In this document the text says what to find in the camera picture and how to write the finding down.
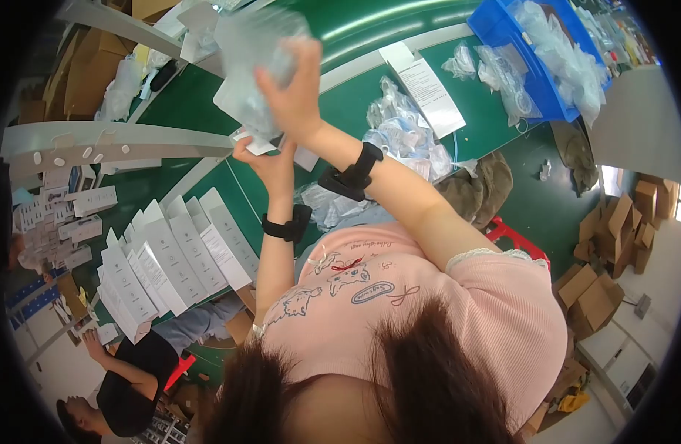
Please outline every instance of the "black t-shirt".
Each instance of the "black t-shirt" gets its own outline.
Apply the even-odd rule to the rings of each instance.
[[[111,431],[117,436],[129,438],[139,435],[150,425],[158,399],[178,365],[178,354],[159,334],[150,331],[135,345],[124,339],[115,358],[158,379],[158,390],[151,401],[136,391],[127,379],[113,371],[106,372],[96,401]]]

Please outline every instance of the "blue ear loop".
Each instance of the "blue ear loop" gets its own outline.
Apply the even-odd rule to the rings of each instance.
[[[459,169],[456,166],[457,162],[459,162],[459,142],[456,139],[456,131],[454,131],[454,172]]]

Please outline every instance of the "blue plastic crate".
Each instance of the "blue plastic crate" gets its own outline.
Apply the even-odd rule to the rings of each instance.
[[[506,9],[513,1],[483,0],[476,11],[468,18],[469,26],[485,45],[495,48],[513,43],[513,46],[525,61],[528,66],[528,73],[525,75],[525,89],[543,115],[538,119],[527,119],[528,123],[575,120],[580,112],[575,107],[567,108],[565,101],[558,93],[558,88],[548,67],[535,55],[535,45],[529,45],[523,40],[523,27]],[[592,54],[597,63],[604,66],[602,56],[567,0],[538,0],[536,3],[554,7],[575,43],[579,43],[583,51]],[[607,84],[602,85],[602,88],[606,91],[610,86],[611,80],[608,80]]]

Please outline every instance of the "black wrist strap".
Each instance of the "black wrist strap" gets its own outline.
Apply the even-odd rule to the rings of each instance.
[[[287,242],[298,244],[309,226],[311,212],[312,209],[306,205],[294,205],[292,220],[283,225],[269,222],[265,213],[262,216],[262,229],[269,236],[281,237]]]
[[[356,202],[361,202],[365,199],[364,189],[372,182],[370,178],[372,167],[375,162],[382,162],[383,158],[380,148],[364,142],[363,151],[355,164],[347,167],[342,173],[333,166],[328,166],[318,179],[318,185]]]

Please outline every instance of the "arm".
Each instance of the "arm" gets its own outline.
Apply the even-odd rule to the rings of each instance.
[[[269,74],[256,71],[256,82],[274,113],[276,123],[301,146],[318,154],[339,171],[354,164],[363,144],[320,119],[318,89],[321,47],[315,40],[292,40],[298,69],[289,87],[278,88]],[[385,156],[370,172],[367,188],[416,240],[429,260],[443,270],[449,259],[472,249],[500,251],[420,175]]]
[[[135,391],[154,401],[158,392],[158,379],[155,376],[128,362],[117,360],[111,356],[101,345],[99,334],[96,330],[88,330],[84,333],[82,339],[91,359],[98,362],[106,371],[113,371],[126,379],[131,383]]]
[[[287,140],[279,155],[254,155],[246,149],[251,141],[251,137],[240,140],[233,156],[249,164],[262,180],[269,194],[266,217],[274,224],[283,225],[293,218],[293,155],[296,144]],[[293,281],[293,243],[264,234],[256,277],[255,324],[262,323],[266,311],[293,287]]]

